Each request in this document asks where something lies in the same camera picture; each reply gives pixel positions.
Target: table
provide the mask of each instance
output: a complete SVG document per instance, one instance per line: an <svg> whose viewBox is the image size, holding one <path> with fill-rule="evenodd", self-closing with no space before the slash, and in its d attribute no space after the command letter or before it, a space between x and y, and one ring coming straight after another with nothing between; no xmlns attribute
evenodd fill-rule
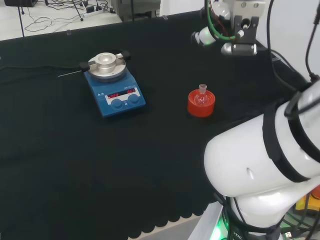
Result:
<svg viewBox="0 0 320 240"><path fill-rule="evenodd" d="M192 32L204 26L190 12L0 42L1 66L75 66L128 50L127 67L146 100L102 119L81 73L1 71L3 239L126 240L199 216L215 201L203 164L207 142L293 93L273 77L266 52L229 58L219 43L193 45ZM275 67L302 85L280 61ZM187 112L189 92L202 83L216 96L205 119Z"/></svg>
<svg viewBox="0 0 320 240"><path fill-rule="evenodd" d="M104 0L98 0L99 4L105 3ZM96 5L96 0L89 0L89 4ZM82 7L77 6L80 14L83 13ZM44 28L46 25L49 24L49 22L44 21L42 23L34 24L30 26L28 29L31 32L24 30L25 36L33 36L33 35L40 35L40 34L48 34L61 31L66 31L67 29L74 30L74 29L83 29L83 28L89 28L94 26L101 26L106 24L115 24L115 23L121 23L120 17L118 17L117 14L112 14L109 12L103 12L97 15L84 17L83 21L80 21L80 18L76 15L78 14L76 9L73 8L67 8L67 9L60 9L56 10L53 8L50 8L46 6L46 4L43 1L38 1L34 7L29 7L29 10L27 7L23 8L24 15L21 15L22 18L22 24L23 27L27 27L29 24L33 23L33 20L30 16L32 16L35 20L38 17L48 17L52 19L57 18L63 18L63 19L71 19L72 20L63 20L60 19L59 21L63 22L71 22L72 23L66 25L66 23L63 22L56 22L53 26L47 27L44 30L36 31L39 29ZM7 39L14 39L14 38L20 38L22 37L22 31L20 26L20 20L19 20L19 14L18 14L18 8L14 6L6 6L4 0L0 0L0 41L1 40L7 40Z"/></svg>

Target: black cable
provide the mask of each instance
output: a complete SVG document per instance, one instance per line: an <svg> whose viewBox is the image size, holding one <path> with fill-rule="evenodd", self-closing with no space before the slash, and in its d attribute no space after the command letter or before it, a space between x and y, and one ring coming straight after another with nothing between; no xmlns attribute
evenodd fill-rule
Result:
<svg viewBox="0 0 320 240"><path fill-rule="evenodd" d="M284 86L286 86L288 89L290 89L291 91L296 91L297 89L293 86L291 86L289 83L287 83L286 81L284 81L277 73L275 70L275 66L274 63L272 61L272 54L271 54L271 41L270 41L270 18L271 18L271 10L272 10L272 6L274 4L274 0L270 0L270 5L269 5L269 9L268 9L268 14L267 14L267 18L266 18L266 40L267 40L267 51L268 51L268 55L269 55L269 60L270 60L270 65L271 65L271 69L272 72L274 74L274 76L279 80L279 82L281 82Z"/></svg>
<svg viewBox="0 0 320 240"><path fill-rule="evenodd" d="M274 54L279 55L279 57L288 65L288 67L289 67L293 72L297 73L304 82L306 82L306 83L308 82L308 81L304 78L304 76L302 76L301 73L298 72L280 52L277 52L276 50L273 50L273 49L271 49L271 52L274 53Z"/></svg>
<svg viewBox="0 0 320 240"><path fill-rule="evenodd" d="M309 227L309 228L311 227L310 225L307 225L306 223L304 223L305 218L306 218L306 216L307 216L309 198L310 198L310 192L306 195L305 204L304 204L304 210L303 210L303 214L302 214L301 219L298 219L298 218L294 217L292 214L287 213L287 214L288 214L291 218L293 218L294 220L296 220L296 219L298 220L298 221L297 221L298 224L292 229L292 231L295 230L295 229L297 229L297 228L300 227L301 225L305 225L305 226L307 226L307 227Z"/></svg>
<svg viewBox="0 0 320 240"><path fill-rule="evenodd" d="M232 227L232 222L229 220L228 224L228 235L226 237L227 240L233 240L234 232Z"/></svg>
<svg viewBox="0 0 320 240"><path fill-rule="evenodd" d="M243 221L245 224L247 224L244 216L242 215L242 213L241 213L241 211L240 211L240 208L239 208L237 199L234 197L233 200L234 200L234 204L235 204L235 206L236 206L236 209L238 210L238 213L239 213L242 221ZM240 233L241 233L241 235L242 235L242 237L243 237L243 240L247 240L246 232L244 232L241 228L239 228L239 230L240 230Z"/></svg>
<svg viewBox="0 0 320 240"><path fill-rule="evenodd" d="M53 68L53 69L80 69L79 66L56 66L56 65L41 65L41 66L14 66L5 65L0 66L0 71L4 69L41 69L41 68Z"/></svg>
<svg viewBox="0 0 320 240"><path fill-rule="evenodd" d="M29 12L29 17L33 20L33 22L35 22L34 18L30 15L29 7L27 7L27 9L28 9L28 12Z"/></svg>
<svg viewBox="0 0 320 240"><path fill-rule="evenodd" d="M320 208L319 208L319 210L318 210L318 212L316 214L316 218L315 218L314 224L312 226L312 229L310 230L309 234L306 236L305 240L310 240L311 239L311 237L312 237L312 235L313 235L313 233L314 233L314 231L315 231L315 229L316 229L316 227L318 225L319 219L320 219Z"/></svg>
<svg viewBox="0 0 320 240"><path fill-rule="evenodd" d="M317 27L319 25L319 22L320 22L320 2L319 2L319 5L318 5L318 8L316 10L316 15L315 15L314 22L313 22L314 26L313 26L313 29L312 29L312 33L311 33L310 40L309 40L309 43L308 43L308 47L306 49L306 54L305 54L305 66L306 66L306 69L308 70L309 76L311 77L311 82L314 82L314 81L320 79L319 75L316 75L314 72L312 72L311 69L310 69L310 66L309 66L310 48L311 48L311 44L312 44L312 42L314 40L314 36L315 36L316 30L317 30Z"/></svg>
<svg viewBox="0 0 320 240"><path fill-rule="evenodd" d="M311 82L314 82L314 81L319 79L319 76L316 75L314 72L312 72L311 69L310 69L310 66L309 66L309 52L310 52L311 44L312 44L312 42L314 40L314 36L315 36L316 30L317 30L317 26L318 25L315 24L314 27L313 27L312 34L311 34L311 37L310 37L310 40L309 40L309 44L308 44L308 47L306 49L306 54L305 54L305 66L306 66L306 69L308 70L309 76L311 77Z"/></svg>
<svg viewBox="0 0 320 240"><path fill-rule="evenodd" d="M308 44L308 47L306 49L306 54L305 54L305 66L306 66L306 69L308 70L308 73L310 74L310 77L314 73L311 71L310 66L309 66L309 52L310 52L311 44L312 44L312 42L314 40L314 36L315 36L316 30L317 30L317 26L318 26L318 24L315 24L314 27L313 27L313 30L312 30L312 33L311 33L311 37L310 37L310 40L309 40L309 44Z"/></svg>
<svg viewBox="0 0 320 240"><path fill-rule="evenodd" d="M80 13L79 13L79 10L78 10L78 8L77 8L77 6L76 6L76 3L74 2L74 0L72 0L72 2L73 2L73 5L74 5L74 7L75 7L76 12L78 13L78 15L79 15L79 17L80 17L80 21L83 21L84 19L81 17L81 15L80 15Z"/></svg>
<svg viewBox="0 0 320 240"><path fill-rule="evenodd" d="M132 15L132 22L135 21L135 10L134 10L134 0L130 0L131 2L131 15Z"/></svg>
<svg viewBox="0 0 320 240"><path fill-rule="evenodd" d="M30 26L33 25L33 24L39 24L39 23L43 23L43 22L47 22L47 21L48 21L48 20L38 21L39 19L49 19L49 20L51 20L51 18L46 17L46 16L39 17L37 20L35 20L34 22L32 22L32 23L30 23L28 26L26 26L26 27L24 28L24 30L26 30L26 31L28 31L28 32L35 33L35 32L39 32L39 31L41 31L41 30L44 30L44 29L46 29L47 27L53 26L53 24L52 24L53 22L52 22L52 20L51 20L50 25L47 25L47 26L45 26L44 28L41 28L41 29L38 29L38 30L34 30L34 31L27 29L28 27L30 27Z"/></svg>
<svg viewBox="0 0 320 240"><path fill-rule="evenodd" d="M233 200L234 200L236 209L238 210L238 213L239 213L239 215L240 215L240 217L241 217L241 219L242 219L242 222L244 222L244 223L246 224L246 220L244 219L244 216L242 216L242 213L241 213L241 211L240 211L240 208L239 208L237 199L234 197Z"/></svg>

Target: electrical cable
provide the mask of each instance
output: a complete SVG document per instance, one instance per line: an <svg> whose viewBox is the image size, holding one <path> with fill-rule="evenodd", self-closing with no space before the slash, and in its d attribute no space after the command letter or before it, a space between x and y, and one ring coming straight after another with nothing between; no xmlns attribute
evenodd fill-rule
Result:
<svg viewBox="0 0 320 240"><path fill-rule="evenodd" d="M226 30L225 26L219 20L219 17L216 15L214 8L211 4L211 1L209 1L209 3L210 3L211 12L214 14L216 22L222 27L223 33L228 37L228 31Z"/></svg>
<svg viewBox="0 0 320 240"><path fill-rule="evenodd" d="M210 1L211 0L204 0L204 14L206 15L208 29L212 37L216 40L217 39L223 40L224 42L230 42L236 39L236 36L223 36L215 29L210 17L210 10L209 10Z"/></svg>
<svg viewBox="0 0 320 240"><path fill-rule="evenodd" d="M15 66L5 65L0 66L0 71L4 69L41 69L41 68L53 68L53 69L79 69L79 66L56 66L56 65L40 65L40 66Z"/></svg>
<svg viewBox="0 0 320 240"><path fill-rule="evenodd" d="M240 208L239 208L237 199L234 197L233 200L234 200L236 209L238 210L238 213L239 213L239 215L240 215L240 217L241 217L241 219L242 219L242 222L244 222L244 223L246 224L246 220L244 219L244 216L242 215L242 213L241 213L241 211L240 211Z"/></svg>
<svg viewBox="0 0 320 240"><path fill-rule="evenodd" d="M234 204L235 204L235 206L236 206L236 209L237 209L237 211L238 211L238 213L239 213L242 221L243 221L245 224L247 224L244 216L242 215L242 213L241 213L241 211L240 211L240 208L239 208L237 199L234 197L233 200L234 200ZM241 233L241 235L242 235L242 237L243 237L243 240L247 240L246 233L245 233L241 228L239 228L239 231L240 231L240 233Z"/></svg>
<svg viewBox="0 0 320 240"><path fill-rule="evenodd" d="M306 54L305 54L305 66L306 66L306 69L309 73L309 76L311 77L311 82L314 82L316 80L319 80L319 76L316 75L314 72L311 71L310 69L310 66L309 66L309 53L310 53L310 48L311 48L311 44L314 40L314 36L315 36L315 33L316 33L316 30L317 30L317 27L319 25L319 22L320 22L320 2L319 2L319 5L318 5L318 8L317 8L317 11L316 11L316 15L315 15L315 19L314 19L314 26L313 26L313 29L312 29L312 33L311 33L311 36L310 36L310 40L309 40L309 43L308 43L308 47L306 49Z"/></svg>
<svg viewBox="0 0 320 240"><path fill-rule="evenodd" d="M24 29L25 29L26 31L32 32L32 33L35 33L35 32L44 30L44 29L46 29L46 28L48 28L48 27L51 27L51 26L55 25L56 22L59 22L59 23L67 23L67 24L65 24L65 25L68 25L68 24L74 22L74 20L75 20L74 18L78 17L78 15L75 15L75 16L72 17L72 18L61 18L61 17L59 17L59 18L55 18L55 19L52 19L52 18L46 17L46 16L33 16L33 17L32 17L32 16L30 15L30 10L29 10L29 8L27 8L27 9L28 9L28 15L29 15L29 17L33 20L33 22L30 23L28 26L26 26ZM65 21L59 21L59 20L73 20L73 21L65 22ZM50 24L47 25L47 26L45 26L44 28L41 28L41 29L38 29L38 30L29 30L29 29L28 29L28 27L30 27L31 25L39 24L39 23L43 23L43 22L47 22L47 21L50 21ZM59 28L57 28L57 29L56 29L55 31L53 31L53 32L55 33L58 29L64 27L65 25L60 26Z"/></svg>
<svg viewBox="0 0 320 240"><path fill-rule="evenodd" d="M289 67L293 72L297 73L304 82L308 83L308 81L304 78L304 76L302 76L301 73L298 72L298 71L289 63L289 61L288 61L287 59L285 59L285 57L284 57L281 53L279 53L279 52L277 52L276 50L273 50L273 49L271 49L271 52L274 53L274 54L276 54L276 55L278 55L278 56L288 65L288 67Z"/></svg>
<svg viewBox="0 0 320 240"><path fill-rule="evenodd" d="M311 33L311 37L310 37L310 40L309 40L309 43L308 43L308 47L306 49L306 54L305 54L305 66L306 66L306 69L307 69L310 77L312 75L314 75L314 73L311 71L310 66L309 66L309 52L310 52L311 44L312 44L312 42L314 40L314 36L315 36L316 30L317 30L317 26L318 26L318 24L315 24L314 27L313 27L313 30L312 30L312 33Z"/></svg>
<svg viewBox="0 0 320 240"><path fill-rule="evenodd" d="M292 229L292 231L295 230L295 229L297 229L297 228L300 227L301 225L305 225L305 226L307 226L307 227L309 227L309 228L311 227L310 225L307 225L307 224L304 223L305 218L306 218L306 216L307 216L309 198L310 198L310 192L306 195L305 204L304 204L304 210L303 210L303 214L302 214L301 219L298 219L298 218L294 217L292 214L287 213L292 219L294 219L294 220L297 219L297 220L298 220L298 224Z"/></svg>
<svg viewBox="0 0 320 240"><path fill-rule="evenodd" d="M320 219L320 208L316 214L316 218L315 218L315 221L314 221L314 224L312 226L312 229L310 230L309 234L306 236L305 240L310 240L314 231L316 230L316 227L318 225L318 222L319 222L319 219Z"/></svg>
<svg viewBox="0 0 320 240"><path fill-rule="evenodd" d="M271 54L271 41L270 41L270 18L271 18L271 10L272 10L272 6L274 4L274 0L270 0L270 5L269 5L269 9L268 9L268 13L267 13L267 18L266 18L266 40L267 40L267 51L268 51L268 55L269 55L269 60L270 60L270 65L271 65L271 69L272 72L274 74L274 76L276 77L276 79L278 79L279 82L281 82L284 86L286 86L288 89L290 89L291 91L296 91L297 89L293 86L291 86L289 83L287 83L286 81L284 81L276 72L275 70L275 66L274 63L272 61L272 54Z"/></svg>

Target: green led light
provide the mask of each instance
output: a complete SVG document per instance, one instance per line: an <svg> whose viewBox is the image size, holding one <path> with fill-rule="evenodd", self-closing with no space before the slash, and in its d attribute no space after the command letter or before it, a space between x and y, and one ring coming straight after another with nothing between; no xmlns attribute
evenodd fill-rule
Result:
<svg viewBox="0 0 320 240"><path fill-rule="evenodd" d="M218 226L213 229L210 240L219 240L221 238L221 231Z"/></svg>

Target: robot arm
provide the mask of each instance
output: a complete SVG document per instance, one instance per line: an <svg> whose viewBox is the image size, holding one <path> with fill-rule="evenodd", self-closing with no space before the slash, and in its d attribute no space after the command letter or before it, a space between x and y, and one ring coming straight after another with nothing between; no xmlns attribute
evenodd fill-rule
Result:
<svg viewBox="0 0 320 240"><path fill-rule="evenodd" d="M200 32L192 34L193 39L200 45L209 45L215 41L226 41L221 52L224 55L253 56L257 54L256 34L259 19L264 13L265 0L223 0L222 2L210 0L205 1L208 6L204 8L204 16L207 19L206 10L213 15L213 26L208 20L208 26ZM221 21L229 21L228 26L224 27Z"/></svg>

